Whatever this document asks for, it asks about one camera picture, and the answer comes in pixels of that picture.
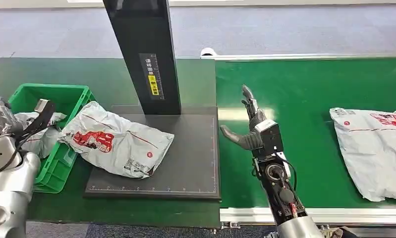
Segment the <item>robotic hand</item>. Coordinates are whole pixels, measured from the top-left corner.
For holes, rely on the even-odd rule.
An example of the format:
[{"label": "robotic hand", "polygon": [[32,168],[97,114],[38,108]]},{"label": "robotic hand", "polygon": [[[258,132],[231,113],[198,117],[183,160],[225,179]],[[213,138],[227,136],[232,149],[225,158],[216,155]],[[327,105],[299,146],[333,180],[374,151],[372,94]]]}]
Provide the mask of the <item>robotic hand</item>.
[{"label": "robotic hand", "polygon": [[[27,206],[40,159],[34,153],[21,150],[21,145],[48,126],[55,105],[39,101],[35,111],[40,112],[39,116],[25,130],[18,125],[17,129],[7,129],[5,134],[0,132],[0,238],[26,237]],[[3,125],[15,127],[14,119],[9,108],[1,108],[0,128]]]},{"label": "robotic hand", "polygon": [[316,224],[305,211],[296,194],[296,173],[294,186],[289,183],[289,165],[283,153],[279,125],[267,119],[259,109],[250,89],[243,85],[242,103],[249,115],[249,130],[246,135],[238,135],[227,126],[221,125],[223,135],[245,150],[252,151],[254,171],[265,189],[277,230],[282,238],[323,238]]}]

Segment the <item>black cable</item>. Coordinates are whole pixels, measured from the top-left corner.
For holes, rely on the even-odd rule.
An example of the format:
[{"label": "black cable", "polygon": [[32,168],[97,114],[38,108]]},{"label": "black cable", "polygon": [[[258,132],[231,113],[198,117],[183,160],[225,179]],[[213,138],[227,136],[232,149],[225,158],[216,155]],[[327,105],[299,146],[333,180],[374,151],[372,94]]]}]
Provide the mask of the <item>black cable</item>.
[{"label": "black cable", "polygon": [[33,132],[27,134],[27,136],[26,136],[22,141],[20,141],[20,143],[18,144],[18,146],[15,148],[14,153],[12,153],[11,158],[8,160],[8,162],[7,162],[4,166],[2,166],[2,167],[0,168],[0,172],[4,171],[4,170],[14,161],[15,156],[17,155],[18,150],[21,148],[21,146],[22,146],[25,142],[27,142],[27,140],[28,140],[32,135],[36,134],[37,132],[38,132],[38,130],[33,131]]},{"label": "black cable", "polygon": [[294,172],[294,191],[297,191],[297,171],[295,170],[294,166],[288,162],[287,160],[281,158],[276,151],[274,151],[275,156],[277,157],[277,159],[281,160],[282,162],[287,163],[288,165],[291,166],[293,172]]}]

